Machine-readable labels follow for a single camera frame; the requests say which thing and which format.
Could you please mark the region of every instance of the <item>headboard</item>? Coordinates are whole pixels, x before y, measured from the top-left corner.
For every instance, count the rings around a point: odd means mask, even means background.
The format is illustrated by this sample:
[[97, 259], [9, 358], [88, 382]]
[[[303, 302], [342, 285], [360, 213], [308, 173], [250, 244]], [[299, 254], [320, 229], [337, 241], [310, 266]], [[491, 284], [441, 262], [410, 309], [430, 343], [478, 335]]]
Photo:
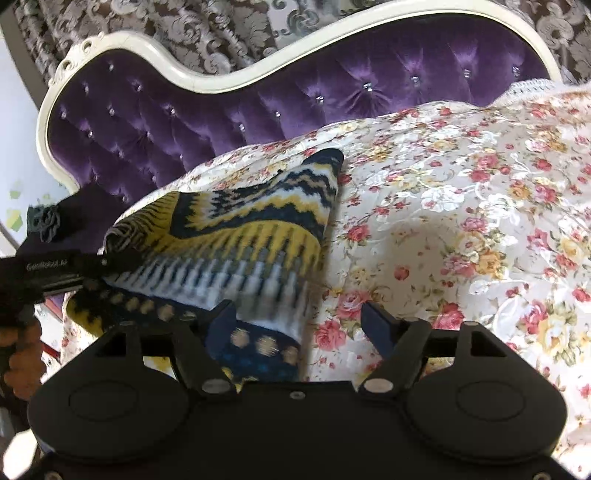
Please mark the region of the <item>headboard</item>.
[[441, 11], [464, 14], [425, 15], [439, 3], [371, 8], [219, 77], [189, 71], [141, 34], [89, 38], [42, 105], [41, 161], [71, 192], [94, 182], [131, 204], [243, 145], [433, 100], [487, 105], [517, 80], [560, 81], [549, 49], [513, 13], [447, 0], [455, 6]]

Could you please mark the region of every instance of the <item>hand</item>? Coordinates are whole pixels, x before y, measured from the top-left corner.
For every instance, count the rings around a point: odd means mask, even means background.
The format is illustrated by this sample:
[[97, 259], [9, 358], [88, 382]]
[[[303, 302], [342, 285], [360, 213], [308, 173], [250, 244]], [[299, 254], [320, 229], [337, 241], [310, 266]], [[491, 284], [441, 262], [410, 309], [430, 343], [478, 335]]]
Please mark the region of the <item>hand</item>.
[[45, 363], [41, 360], [43, 343], [39, 321], [36, 319], [24, 330], [0, 328], [0, 347], [15, 343], [17, 351], [8, 360], [10, 370], [4, 373], [4, 381], [12, 387], [15, 396], [28, 401], [41, 386], [41, 377], [46, 372]]

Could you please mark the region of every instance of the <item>purple tufted headboard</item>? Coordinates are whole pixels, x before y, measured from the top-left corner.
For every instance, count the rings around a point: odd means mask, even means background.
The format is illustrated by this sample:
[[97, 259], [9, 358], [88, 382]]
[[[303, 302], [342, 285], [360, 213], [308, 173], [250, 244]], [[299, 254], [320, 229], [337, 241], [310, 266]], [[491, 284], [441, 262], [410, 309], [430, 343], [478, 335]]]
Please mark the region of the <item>purple tufted headboard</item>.
[[179, 88], [139, 55], [115, 49], [65, 85], [48, 117], [47, 145], [79, 185], [96, 182], [132, 203], [243, 145], [433, 100], [487, 105], [531, 78], [548, 78], [534, 50], [471, 15], [386, 23], [215, 95]]

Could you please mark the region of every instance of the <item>white headboard frame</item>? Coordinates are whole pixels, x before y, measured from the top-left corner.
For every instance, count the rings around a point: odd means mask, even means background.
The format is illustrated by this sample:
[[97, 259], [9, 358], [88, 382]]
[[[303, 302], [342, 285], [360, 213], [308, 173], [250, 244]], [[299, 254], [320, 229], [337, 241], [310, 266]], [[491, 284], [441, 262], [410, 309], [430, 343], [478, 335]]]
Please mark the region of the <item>white headboard frame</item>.
[[122, 48], [148, 61], [169, 82], [197, 93], [222, 93], [243, 88], [306, 55], [368, 28], [420, 15], [458, 13], [489, 18], [518, 34], [535, 51], [551, 80], [561, 83], [560, 69], [543, 39], [523, 19], [492, 0], [393, 0], [357, 12], [282, 48], [255, 64], [224, 75], [196, 73], [180, 64], [160, 43], [133, 31], [99, 34], [74, 45], [50, 81], [37, 119], [37, 151], [46, 170], [71, 193], [78, 191], [74, 177], [53, 157], [47, 142], [47, 124], [61, 90], [80, 69], [107, 50]]

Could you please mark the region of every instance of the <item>patterned curtain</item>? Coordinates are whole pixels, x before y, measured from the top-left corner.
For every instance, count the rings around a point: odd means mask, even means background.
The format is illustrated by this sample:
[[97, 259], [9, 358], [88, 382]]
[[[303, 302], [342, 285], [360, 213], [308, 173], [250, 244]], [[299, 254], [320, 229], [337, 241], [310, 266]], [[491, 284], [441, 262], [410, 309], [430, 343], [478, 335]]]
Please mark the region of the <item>patterned curtain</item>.
[[[534, 27], [563, 77], [591, 77], [591, 21], [579, 0], [491, 0]], [[72, 44], [99, 32], [156, 38], [195, 72], [249, 66], [376, 0], [17, 0], [27, 48], [47, 82]]]

